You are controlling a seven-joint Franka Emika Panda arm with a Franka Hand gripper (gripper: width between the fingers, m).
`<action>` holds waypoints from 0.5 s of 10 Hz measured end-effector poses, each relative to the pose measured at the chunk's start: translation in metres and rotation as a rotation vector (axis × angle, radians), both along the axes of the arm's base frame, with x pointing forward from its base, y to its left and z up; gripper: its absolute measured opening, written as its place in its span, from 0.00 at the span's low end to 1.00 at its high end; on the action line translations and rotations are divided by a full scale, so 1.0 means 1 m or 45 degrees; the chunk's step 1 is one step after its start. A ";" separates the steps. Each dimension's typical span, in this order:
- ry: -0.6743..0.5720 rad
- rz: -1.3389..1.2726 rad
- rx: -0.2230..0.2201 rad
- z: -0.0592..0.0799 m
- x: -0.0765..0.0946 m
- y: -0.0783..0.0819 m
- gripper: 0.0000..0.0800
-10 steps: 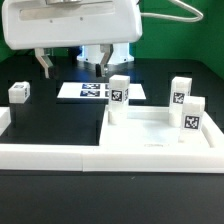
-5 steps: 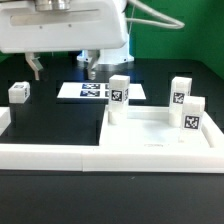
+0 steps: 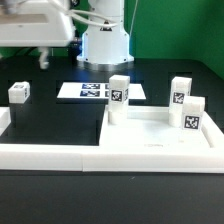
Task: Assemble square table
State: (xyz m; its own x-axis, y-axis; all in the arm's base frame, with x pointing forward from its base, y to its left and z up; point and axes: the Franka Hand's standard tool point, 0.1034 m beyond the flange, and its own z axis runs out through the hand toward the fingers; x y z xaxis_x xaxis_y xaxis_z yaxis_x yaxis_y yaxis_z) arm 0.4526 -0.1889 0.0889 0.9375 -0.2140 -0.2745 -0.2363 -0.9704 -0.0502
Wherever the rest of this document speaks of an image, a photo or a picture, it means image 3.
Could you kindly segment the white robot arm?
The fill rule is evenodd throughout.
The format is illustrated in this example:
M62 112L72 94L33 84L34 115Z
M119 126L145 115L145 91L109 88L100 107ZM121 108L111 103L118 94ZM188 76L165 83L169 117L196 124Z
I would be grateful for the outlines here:
M112 71L134 61L124 29L124 0L88 0L89 9L72 7L78 0L0 0L0 47L36 47L42 69L52 47L76 40L75 21L86 24L81 38L82 67Z

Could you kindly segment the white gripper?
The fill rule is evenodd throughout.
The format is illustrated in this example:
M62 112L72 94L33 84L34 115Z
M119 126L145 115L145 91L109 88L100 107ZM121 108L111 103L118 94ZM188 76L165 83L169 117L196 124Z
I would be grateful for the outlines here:
M64 47L72 41L74 28L66 14L68 3L19 3L7 14L0 3L0 47L39 47L41 69L49 67L49 48Z

